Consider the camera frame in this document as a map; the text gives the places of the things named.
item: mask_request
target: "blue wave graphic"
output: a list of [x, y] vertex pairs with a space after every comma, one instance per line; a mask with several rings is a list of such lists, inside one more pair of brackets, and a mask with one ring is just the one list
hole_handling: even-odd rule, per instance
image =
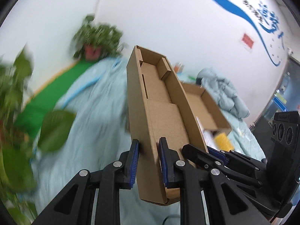
[[265, 42], [264, 42], [264, 40], [263, 40], [263, 38], [262, 38], [260, 32], [258, 31], [256, 25], [255, 25], [254, 22], [252, 21], [252, 19], [250, 19], [250, 17], [249, 17], [242, 9], [240, 9], [238, 6], [236, 6], [235, 4], [233, 4], [232, 2], [230, 2], [229, 0], [214, 0], [214, 1], [215, 1], [216, 3], [218, 3], [221, 7], [223, 7], [225, 10], [227, 10], [228, 12], [233, 13], [233, 14], [235, 14], [235, 15], [237, 15], [237, 16], [243, 18], [243, 19], [245, 19], [246, 21], [248, 21], [248, 22], [252, 25], [252, 27], [256, 30], [256, 32], [257, 32], [257, 34], [258, 34], [260, 40], [262, 41], [262, 44], [263, 44], [263, 46], [264, 46], [264, 48], [265, 48], [265, 50], [266, 50], [266, 52], [267, 52], [267, 54], [268, 54], [268, 56], [269, 56], [271, 62], [272, 62], [276, 67], [278, 67], [278, 66], [280, 65], [280, 61], [279, 61], [278, 64], [276, 64], [276, 63], [272, 60], [272, 58], [271, 58], [271, 56], [270, 56], [270, 54], [269, 54], [269, 52], [268, 52], [268, 50], [267, 50], [266, 44], [265, 44]]

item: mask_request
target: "green carpet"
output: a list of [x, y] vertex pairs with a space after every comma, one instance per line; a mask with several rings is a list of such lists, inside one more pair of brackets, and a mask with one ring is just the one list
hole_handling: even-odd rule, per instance
[[93, 63], [78, 62], [74, 67], [57, 77], [26, 105], [18, 115], [15, 126], [35, 138], [41, 128], [45, 114], [55, 107], [56, 102], [67, 92], [73, 82]]

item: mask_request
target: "red sign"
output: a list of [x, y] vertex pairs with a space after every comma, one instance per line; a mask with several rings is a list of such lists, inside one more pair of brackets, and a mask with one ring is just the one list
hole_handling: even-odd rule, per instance
[[250, 47], [250, 49], [252, 49], [254, 41], [246, 33], [242, 38], [242, 42], [244, 42], [247, 46]]

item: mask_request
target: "silver screw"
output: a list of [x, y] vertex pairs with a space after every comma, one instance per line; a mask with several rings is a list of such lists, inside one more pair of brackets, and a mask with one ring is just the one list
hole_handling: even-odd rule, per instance
[[210, 172], [212, 175], [215, 175], [215, 176], [218, 176], [220, 174], [219, 169], [216, 169], [216, 168], [212, 169]]
[[84, 176], [86, 176], [86, 175], [88, 175], [88, 171], [87, 170], [81, 170], [80, 172], [79, 172], [79, 175], [80, 176], [82, 176], [82, 177], [84, 177]]
[[116, 162], [113, 163], [113, 166], [114, 167], [120, 167], [120, 166], [122, 166], [122, 162], [116, 161]]
[[176, 162], [176, 165], [179, 166], [179, 167], [183, 167], [183, 166], [185, 165], [185, 162], [182, 161], [182, 160], [178, 160], [178, 161]]

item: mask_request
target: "yellow sponge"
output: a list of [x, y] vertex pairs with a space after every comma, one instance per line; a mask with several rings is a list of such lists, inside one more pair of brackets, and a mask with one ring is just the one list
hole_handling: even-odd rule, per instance
[[234, 149], [233, 145], [231, 144], [230, 140], [227, 138], [227, 135], [225, 133], [218, 134], [214, 138], [214, 141], [220, 150], [228, 152]]

